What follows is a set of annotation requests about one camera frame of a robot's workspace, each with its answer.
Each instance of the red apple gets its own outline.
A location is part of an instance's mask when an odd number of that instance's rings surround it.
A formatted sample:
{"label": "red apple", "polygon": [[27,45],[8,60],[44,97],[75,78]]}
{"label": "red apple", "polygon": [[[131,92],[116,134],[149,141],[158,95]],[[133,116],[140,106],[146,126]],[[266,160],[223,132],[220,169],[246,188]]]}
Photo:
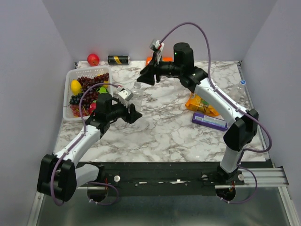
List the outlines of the red apple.
{"label": "red apple", "polygon": [[99,57],[92,53],[88,56],[87,61],[91,66],[97,66],[99,64]]}

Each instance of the can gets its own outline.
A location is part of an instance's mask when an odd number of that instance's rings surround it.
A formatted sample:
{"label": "can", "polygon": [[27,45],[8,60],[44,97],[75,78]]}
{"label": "can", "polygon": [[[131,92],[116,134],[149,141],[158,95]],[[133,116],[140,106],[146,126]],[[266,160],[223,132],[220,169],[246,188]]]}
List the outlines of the can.
{"label": "can", "polygon": [[128,65],[130,63],[129,56],[108,56],[110,65]]}

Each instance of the yellow packet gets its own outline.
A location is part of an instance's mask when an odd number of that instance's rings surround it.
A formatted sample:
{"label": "yellow packet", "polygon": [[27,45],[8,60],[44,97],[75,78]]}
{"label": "yellow packet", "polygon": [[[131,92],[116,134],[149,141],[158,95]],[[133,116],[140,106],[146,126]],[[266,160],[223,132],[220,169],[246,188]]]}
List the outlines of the yellow packet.
{"label": "yellow packet", "polygon": [[209,103],[198,95],[191,93],[189,100],[185,104],[188,110],[202,112],[208,116],[220,115]]}

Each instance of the plastic basket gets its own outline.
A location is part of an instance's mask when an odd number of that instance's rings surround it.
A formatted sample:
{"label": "plastic basket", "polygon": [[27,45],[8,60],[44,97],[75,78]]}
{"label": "plastic basket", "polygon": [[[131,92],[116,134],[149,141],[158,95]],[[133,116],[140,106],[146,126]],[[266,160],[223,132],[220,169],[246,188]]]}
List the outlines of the plastic basket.
{"label": "plastic basket", "polygon": [[[98,76],[100,74],[109,73],[110,78],[109,82],[111,83],[111,69],[106,66],[97,66],[97,67],[87,67],[87,68],[80,68],[80,69],[74,69],[67,73],[66,76],[66,83],[65,83],[65,92],[64,92],[64,103],[63,103],[63,118],[67,121],[80,121],[80,117],[75,117],[72,113],[72,109],[69,107],[69,101],[71,99],[71,96],[73,95],[71,91],[71,82],[72,80],[76,80],[80,77],[88,77],[88,78],[94,78],[95,76]],[[107,88],[108,92],[113,96],[113,87],[108,86]]]}

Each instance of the gray wall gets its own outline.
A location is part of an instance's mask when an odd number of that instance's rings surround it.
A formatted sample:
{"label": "gray wall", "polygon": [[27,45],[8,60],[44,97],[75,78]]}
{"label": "gray wall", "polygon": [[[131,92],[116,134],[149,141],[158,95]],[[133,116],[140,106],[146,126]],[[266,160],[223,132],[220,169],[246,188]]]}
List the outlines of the gray wall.
{"label": "gray wall", "polygon": [[260,120],[284,166],[301,218],[301,1],[278,0],[243,60],[243,72]]}
{"label": "gray wall", "polygon": [[0,21],[0,225],[24,226],[74,64],[41,0],[2,0]]}
{"label": "gray wall", "polygon": [[[213,60],[241,60],[276,0],[43,0],[72,57],[84,60],[95,51],[132,59],[151,56],[148,46],[179,23],[192,21],[207,33]],[[165,42],[173,56],[176,42],[188,42],[195,59],[207,60],[200,32],[190,26]]]}

